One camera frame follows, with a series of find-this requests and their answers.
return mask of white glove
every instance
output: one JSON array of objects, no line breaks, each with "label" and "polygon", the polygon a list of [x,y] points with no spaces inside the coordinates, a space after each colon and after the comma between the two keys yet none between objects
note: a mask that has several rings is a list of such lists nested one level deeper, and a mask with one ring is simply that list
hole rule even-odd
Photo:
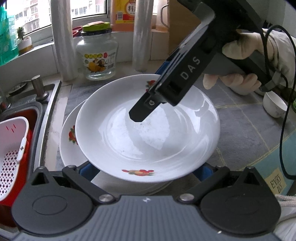
[{"label": "white glove", "polygon": [[[233,59],[245,59],[255,50],[264,54],[263,43],[259,33],[241,33],[240,35],[239,40],[227,43],[223,46],[222,53],[224,55]],[[267,53],[268,59],[286,76],[289,87],[292,87],[295,74],[295,54],[288,36],[285,33],[272,31],[267,41]],[[227,76],[205,74],[203,79],[205,89],[212,88],[218,78],[220,78],[226,86],[242,95],[253,92],[261,85],[260,80],[258,80],[255,74],[248,74],[246,76],[235,73]]]}]

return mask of round black pad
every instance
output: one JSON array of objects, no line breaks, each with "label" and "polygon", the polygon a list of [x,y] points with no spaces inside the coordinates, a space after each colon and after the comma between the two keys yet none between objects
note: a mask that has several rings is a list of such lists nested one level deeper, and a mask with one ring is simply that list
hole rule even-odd
[{"label": "round black pad", "polygon": [[12,215],[21,229],[39,235],[60,234],[79,226],[90,215],[93,205],[84,193],[58,185],[39,186],[13,205]]},{"label": "round black pad", "polygon": [[239,236],[272,232],[281,215],[281,208],[270,190],[249,184],[208,193],[200,209],[218,230]]}]

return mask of jar label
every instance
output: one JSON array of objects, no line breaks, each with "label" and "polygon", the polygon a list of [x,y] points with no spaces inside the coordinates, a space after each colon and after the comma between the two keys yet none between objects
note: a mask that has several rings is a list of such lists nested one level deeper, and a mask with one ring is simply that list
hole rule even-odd
[{"label": "jar label", "polygon": [[136,13],[136,0],[116,0],[115,23],[134,23]]},{"label": "jar label", "polygon": [[115,67],[116,49],[101,52],[84,54],[82,57],[83,65],[89,70],[90,73],[98,73],[109,71]]}]

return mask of green jar lid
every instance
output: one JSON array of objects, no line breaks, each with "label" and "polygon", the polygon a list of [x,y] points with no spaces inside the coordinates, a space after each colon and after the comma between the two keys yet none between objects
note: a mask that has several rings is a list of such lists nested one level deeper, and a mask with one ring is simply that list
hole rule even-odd
[{"label": "green jar lid", "polygon": [[110,28],[110,23],[98,21],[98,22],[92,22],[88,23],[87,25],[84,25],[82,27],[83,32],[94,32],[94,31],[100,31]]}]

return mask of wall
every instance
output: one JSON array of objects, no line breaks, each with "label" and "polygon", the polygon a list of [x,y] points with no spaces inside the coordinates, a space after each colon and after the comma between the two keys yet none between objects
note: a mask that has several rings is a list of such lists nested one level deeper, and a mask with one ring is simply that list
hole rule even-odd
[{"label": "wall", "polygon": [[[119,42],[117,62],[131,61],[133,56],[133,32],[114,32]],[[152,31],[149,40],[150,60],[165,60],[168,57],[168,33]],[[7,92],[14,85],[29,80],[35,75],[45,77],[58,73],[54,43],[40,45],[28,53],[0,66],[0,88]]]},{"label": "wall", "polygon": [[267,21],[283,26],[292,36],[296,36],[296,11],[285,0],[270,0]]},{"label": "wall", "polygon": [[283,25],[285,17],[285,0],[269,0],[267,21],[272,24]]},{"label": "wall", "polygon": [[296,23],[296,11],[289,3],[286,3],[283,27],[294,37],[296,36],[295,23]]},{"label": "wall", "polygon": [[261,19],[266,20],[270,0],[247,0],[247,2],[257,12]]}]

